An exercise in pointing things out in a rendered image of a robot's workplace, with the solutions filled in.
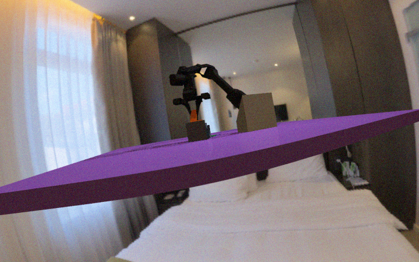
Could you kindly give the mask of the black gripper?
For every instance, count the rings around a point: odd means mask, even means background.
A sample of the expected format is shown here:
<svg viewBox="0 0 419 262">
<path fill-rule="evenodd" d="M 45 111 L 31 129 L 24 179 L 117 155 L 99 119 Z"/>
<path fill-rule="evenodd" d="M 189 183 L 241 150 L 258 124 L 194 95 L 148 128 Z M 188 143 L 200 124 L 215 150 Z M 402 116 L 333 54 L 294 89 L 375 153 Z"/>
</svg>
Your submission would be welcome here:
<svg viewBox="0 0 419 262">
<path fill-rule="evenodd" d="M 192 85 L 186 85 L 186 86 L 184 86 L 184 88 L 186 90 L 190 90 L 191 87 L 192 88 L 195 88 L 195 85 L 192 84 Z M 196 100 L 195 101 L 195 103 L 196 103 L 196 113 L 198 115 L 200 104 L 201 104 L 201 102 L 203 102 L 202 99 L 208 100 L 210 98 L 211 97 L 210 97 L 210 94 L 208 92 L 207 93 L 201 93 L 200 96 L 195 96 L 195 97 L 193 97 L 193 99 L 187 99 L 187 100 L 184 100 L 182 98 L 173 99 L 173 105 L 184 105 L 187 108 L 189 114 L 191 114 L 191 109 L 190 109 L 190 105 L 188 104 L 188 102 L 189 101 Z"/>
</svg>

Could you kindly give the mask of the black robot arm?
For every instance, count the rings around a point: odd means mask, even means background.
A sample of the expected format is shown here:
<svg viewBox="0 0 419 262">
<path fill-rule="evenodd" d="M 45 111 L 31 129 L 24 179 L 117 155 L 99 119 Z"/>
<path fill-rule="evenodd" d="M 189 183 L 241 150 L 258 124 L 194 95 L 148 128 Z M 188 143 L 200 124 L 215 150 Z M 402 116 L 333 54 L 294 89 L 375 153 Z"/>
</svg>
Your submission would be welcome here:
<svg viewBox="0 0 419 262">
<path fill-rule="evenodd" d="M 207 67 L 204 74 L 201 74 L 201 69 Z M 209 64 L 197 64 L 191 67 L 182 66 L 179 67 L 177 74 L 170 74 L 170 85 L 171 86 L 186 86 L 195 85 L 194 78 L 197 77 L 195 73 L 199 73 L 205 79 L 212 79 L 220 88 L 222 88 L 226 94 L 227 99 L 233 104 L 234 107 L 240 107 L 242 95 L 246 95 L 238 89 L 233 89 L 225 80 L 219 75 L 217 69 Z M 183 89 L 183 99 L 193 99 L 197 95 L 195 88 L 190 90 Z"/>
</svg>

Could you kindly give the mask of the orange l-shaped part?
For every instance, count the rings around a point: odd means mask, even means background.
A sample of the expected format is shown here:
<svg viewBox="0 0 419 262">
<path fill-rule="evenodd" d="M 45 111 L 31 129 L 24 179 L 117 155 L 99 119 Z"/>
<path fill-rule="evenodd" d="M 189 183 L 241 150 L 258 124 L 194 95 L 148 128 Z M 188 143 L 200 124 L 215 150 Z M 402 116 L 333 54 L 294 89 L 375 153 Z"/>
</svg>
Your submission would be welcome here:
<svg viewBox="0 0 419 262">
<path fill-rule="evenodd" d="M 196 113 L 196 110 L 191 110 L 190 122 L 195 122 L 195 121 L 202 121 L 202 120 L 198 120 L 198 115 Z"/>
</svg>

